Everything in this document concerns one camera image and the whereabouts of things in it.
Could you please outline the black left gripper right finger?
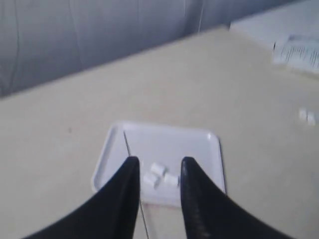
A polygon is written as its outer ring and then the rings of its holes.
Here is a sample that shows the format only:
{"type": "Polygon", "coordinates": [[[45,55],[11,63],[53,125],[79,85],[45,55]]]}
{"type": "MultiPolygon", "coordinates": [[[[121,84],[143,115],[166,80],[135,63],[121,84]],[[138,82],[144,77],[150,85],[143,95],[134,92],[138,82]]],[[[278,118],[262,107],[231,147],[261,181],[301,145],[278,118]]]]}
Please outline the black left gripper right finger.
{"type": "Polygon", "coordinates": [[[222,192],[193,157],[181,162],[180,199],[188,239],[287,239],[222,192]]]}

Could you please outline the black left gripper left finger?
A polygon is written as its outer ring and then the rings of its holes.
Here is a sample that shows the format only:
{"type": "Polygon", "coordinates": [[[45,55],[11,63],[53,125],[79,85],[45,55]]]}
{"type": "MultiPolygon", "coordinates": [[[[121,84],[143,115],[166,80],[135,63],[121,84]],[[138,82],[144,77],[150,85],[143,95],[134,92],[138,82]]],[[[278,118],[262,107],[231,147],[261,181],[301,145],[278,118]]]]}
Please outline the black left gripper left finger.
{"type": "Polygon", "coordinates": [[[128,157],[87,202],[30,239],[131,239],[140,204],[140,162],[128,157]]]}

